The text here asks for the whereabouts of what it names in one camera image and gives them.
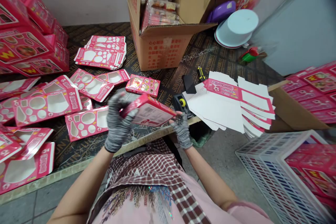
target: white plastic crate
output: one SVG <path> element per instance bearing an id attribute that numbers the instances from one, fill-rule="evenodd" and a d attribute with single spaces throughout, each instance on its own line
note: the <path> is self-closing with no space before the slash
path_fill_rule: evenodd
<path id="1" fill-rule="evenodd" d="M 236 155 L 283 223 L 335 223 L 285 162 L 303 143 L 327 144 L 314 130 L 263 134 L 238 149 Z"/>

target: gray floor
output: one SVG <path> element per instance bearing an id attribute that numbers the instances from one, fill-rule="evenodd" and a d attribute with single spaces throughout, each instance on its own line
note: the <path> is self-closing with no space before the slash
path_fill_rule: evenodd
<path id="1" fill-rule="evenodd" d="M 280 223 L 278 217 L 234 154 L 234 151 L 245 143 L 247 143 L 247 139 L 241 133 L 230 129 L 218 130 L 198 151 L 240 199 L 258 204 L 270 216 L 271 220 L 278 224 Z M 185 153 L 181 149 L 179 152 L 186 172 L 198 180 Z M 79 174 L 75 174 L 0 206 L 1 223 L 46 224 L 59 201 L 78 176 Z M 104 179 L 99 193 L 103 191 L 105 184 L 106 179 Z"/>

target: yellow tape roll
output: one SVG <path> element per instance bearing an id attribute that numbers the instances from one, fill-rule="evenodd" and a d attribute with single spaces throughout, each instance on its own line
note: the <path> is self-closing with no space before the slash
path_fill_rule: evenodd
<path id="1" fill-rule="evenodd" d="M 180 99 L 179 101 L 180 101 L 182 107 L 186 106 L 186 101 L 184 99 Z"/>

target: forearm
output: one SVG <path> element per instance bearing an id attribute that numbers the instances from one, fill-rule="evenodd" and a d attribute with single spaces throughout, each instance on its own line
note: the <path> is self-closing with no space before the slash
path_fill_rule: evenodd
<path id="1" fill-rule="evenodd" d="M 113 155 L 114 153 L 109 153 L 104 147 L 98 152 L 63 196 L 49 224 L 76 223 L 73 216 L 77 216 L 77 223 L 87 218 Z"/>
<path id="2" fill-rule="evenodd" d="M 185 150 L 189 161 L 195 169 L 200 181 L 212 201 L 223 210 L 226 210 L 232 202 L 238 199 L 235 193 L 228 187 L 222 178 L 204 160 L 198 151 L 191 147 Z"/>

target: gloved hand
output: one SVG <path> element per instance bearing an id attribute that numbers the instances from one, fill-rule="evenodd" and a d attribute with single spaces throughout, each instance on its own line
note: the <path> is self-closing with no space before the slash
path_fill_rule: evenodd
<path id="1" fill-rule="evenodd" d="M 169 120 L 170 125 L 176 132 L 177 140 L 180 144 L 180 147 L 184 150 L 189 149 L 193 143 L 190 140 L 189 136 L 189 125 L 186 113 L 181 111 L 176 111 L 177 116 L 173 120 Z"/>
<path id="2" fill-rule="evenodd" d="M 125 118 L 122 118 L 119 113 L 120 109 L 126 108 L 131 103 L 123 99 L 124 95 L 124 92 L 115 94 L 108 101 L 107 126 L 109 129 L 105 141 L 105 149 L 111 153 L 115 153 L 121 148 L 128 133 L 131 131 L 132 121 L 139 110 L 136 108 Z"/>

